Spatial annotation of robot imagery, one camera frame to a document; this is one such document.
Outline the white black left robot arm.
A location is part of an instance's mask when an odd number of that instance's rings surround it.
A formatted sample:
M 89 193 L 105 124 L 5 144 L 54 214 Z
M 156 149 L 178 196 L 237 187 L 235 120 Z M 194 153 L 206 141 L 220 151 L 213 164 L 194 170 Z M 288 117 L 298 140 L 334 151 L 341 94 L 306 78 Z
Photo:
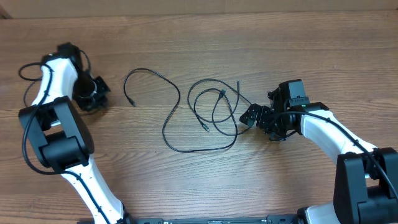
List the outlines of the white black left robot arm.
M 112 193 L 94 157 L 90 131 L 72 101 L 83 111 L 108 107 L 110 89 L 101 77 L 83 69 L 81 56 L 52 53 L 38 63 L 42 77 L 36 99 L 19 112 L 24 129 L 22 155 L 42 175 L 61 175 L 80 195 L 92 223 L 133 223 L 123 203 Z

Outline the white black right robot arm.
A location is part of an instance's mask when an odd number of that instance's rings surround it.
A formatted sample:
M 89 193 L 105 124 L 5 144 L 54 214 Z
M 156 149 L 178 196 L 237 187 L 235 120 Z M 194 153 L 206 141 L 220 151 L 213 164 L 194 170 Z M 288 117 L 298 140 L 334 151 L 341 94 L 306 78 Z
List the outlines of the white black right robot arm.
M 397 223 L 397 151 L 363 141 L 323 103 L 279 110 L 252 104 L 240 117 L 273 141 L 298 133 L 335 163 L 333 200 L 298 210 L 295 223 Z

